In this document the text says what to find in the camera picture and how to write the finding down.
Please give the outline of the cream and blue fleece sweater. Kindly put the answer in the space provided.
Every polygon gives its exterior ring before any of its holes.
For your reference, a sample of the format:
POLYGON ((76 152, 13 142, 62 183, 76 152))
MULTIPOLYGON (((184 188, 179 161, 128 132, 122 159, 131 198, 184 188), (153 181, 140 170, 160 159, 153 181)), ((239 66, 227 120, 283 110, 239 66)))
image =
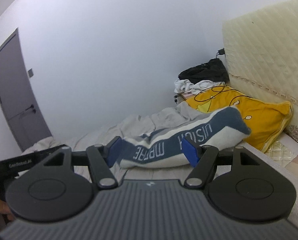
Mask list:
POLYGON ((229 106, 193 118, 175 128, 162 128, 142 137, 119 142, 117 163, 121 168, 167 168, 187 165, 194 158, 185 153, 184 139, 198 146, 210 145, 219 150, 236 146, 251 134, 240 111, 229 106))

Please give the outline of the white clothing pile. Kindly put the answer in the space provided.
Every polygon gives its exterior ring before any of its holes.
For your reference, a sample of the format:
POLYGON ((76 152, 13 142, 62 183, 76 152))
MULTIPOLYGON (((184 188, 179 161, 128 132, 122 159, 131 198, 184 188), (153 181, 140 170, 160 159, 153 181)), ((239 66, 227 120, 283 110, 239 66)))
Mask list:
POLYGON ((188 79, 185 79, 185 80, 177 79, 174 82, 174 92, 177 94, 185 93, 185 94, 197 95, 202 91, 205 91, 212 87, 222 86, 224 84, 225 84, 224 82, 214 82, 211 80, 202 80, 194 84, 188 79))

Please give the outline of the black clothing pile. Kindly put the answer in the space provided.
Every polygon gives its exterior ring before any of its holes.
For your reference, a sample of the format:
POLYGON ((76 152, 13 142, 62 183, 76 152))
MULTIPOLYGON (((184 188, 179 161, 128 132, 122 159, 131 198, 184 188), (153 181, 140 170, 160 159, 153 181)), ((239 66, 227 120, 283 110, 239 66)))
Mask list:
POLYGON ((180 80, 189 80, 193 84, 205 80, 224 83, 230 81, 229 74, 220 59, 211 59, 207 63, 190 67, 182 71, 178 78, 180 80))

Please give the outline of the grey bed sheet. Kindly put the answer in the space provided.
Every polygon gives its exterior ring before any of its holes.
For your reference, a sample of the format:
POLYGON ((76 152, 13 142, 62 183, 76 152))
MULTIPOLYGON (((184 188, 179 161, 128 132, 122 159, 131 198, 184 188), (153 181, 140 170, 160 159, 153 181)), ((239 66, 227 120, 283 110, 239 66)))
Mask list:
MULTIPOLYGON (((90 132, 80 137, 74 137, 64 142, 65 145, 72 148, 73 151, 82 151, 94 144, 105 145, 114 137, 136 137, 139 135, 150 135, 160 128, 175 128, 182 124, 187 124, 197 116, 206 118, 207 114, 202 114, 189 107, 185 102, 180 103, 175 107, 168 107, 162 111, 148 115, 131 115, 119 124, 109 127, 105 126, 98 131, 90 132)), ((265 163, 280 172, 285 178, 288 178, 295 186, 297 198, 295 205, 289 215, 289 221, 298 227, 298 178, 287 169, 281 167, 264 153, 258 151, 246 142, 241 144, 247 150, 254 153, 265 163)), ((114 165, 111 168, 114 176, 118 181, 125 179, 180 179, 183 181, 191 172, 192 168, 189 165, 168 167, 168 168, 129 168, 121 169, 119 165, 114 165)))

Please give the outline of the yellow pillow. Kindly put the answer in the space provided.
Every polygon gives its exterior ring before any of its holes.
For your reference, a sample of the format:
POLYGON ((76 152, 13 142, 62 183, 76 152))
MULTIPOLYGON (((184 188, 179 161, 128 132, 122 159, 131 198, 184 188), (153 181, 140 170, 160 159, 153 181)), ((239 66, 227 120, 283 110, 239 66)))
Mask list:
POLYGON ((235 106, 240 111, 251 134, 245 141, 261 152, 266 152, 293 117, 289 101, 267 103, 227 85, 216 86, 186 100, 189 106, 202 113, 235 106))

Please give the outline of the grey door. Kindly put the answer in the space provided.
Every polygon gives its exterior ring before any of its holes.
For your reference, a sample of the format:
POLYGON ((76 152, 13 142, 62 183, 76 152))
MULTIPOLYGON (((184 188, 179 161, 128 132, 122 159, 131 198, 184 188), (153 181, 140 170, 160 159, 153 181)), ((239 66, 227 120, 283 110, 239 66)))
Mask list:
POLYGON ((33 94, 17 29, 0 46, 0 106, 22 151, 51 136, 33 94))

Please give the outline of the wooden bedside table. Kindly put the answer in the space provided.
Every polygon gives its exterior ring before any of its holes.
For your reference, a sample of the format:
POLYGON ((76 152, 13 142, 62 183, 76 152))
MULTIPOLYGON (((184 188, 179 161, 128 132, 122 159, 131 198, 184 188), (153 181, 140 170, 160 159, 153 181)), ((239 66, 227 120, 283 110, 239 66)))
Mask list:
POLYGON ((179 103, 186 101, 187 99, 193 98, 193 97, 194 97, 194 94, 192 94, 192 93, 177 93, 174 96, 174 102, 176 104, 179 104, 179 103))

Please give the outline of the cream quilted headboard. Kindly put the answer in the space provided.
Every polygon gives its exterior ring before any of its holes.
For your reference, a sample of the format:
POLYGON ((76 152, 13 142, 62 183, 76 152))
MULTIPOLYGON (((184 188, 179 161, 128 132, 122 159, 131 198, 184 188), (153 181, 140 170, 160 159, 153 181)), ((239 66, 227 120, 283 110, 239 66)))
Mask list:
POLYGON ((298 142, 298 0, 227 20, 222 33, 233 87, 262 101, 291 102, 286 132, 298 142))

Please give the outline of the black wall charger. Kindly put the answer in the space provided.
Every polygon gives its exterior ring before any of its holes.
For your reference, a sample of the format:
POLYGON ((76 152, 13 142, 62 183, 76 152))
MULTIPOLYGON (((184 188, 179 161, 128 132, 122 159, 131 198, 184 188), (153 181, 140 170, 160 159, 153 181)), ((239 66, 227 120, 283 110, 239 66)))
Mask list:
POLYGON ((217 54, 216 56, 222 56, 222 55, 225 55, 225 49, 224 48, 221 48, 217 51, 217 54))

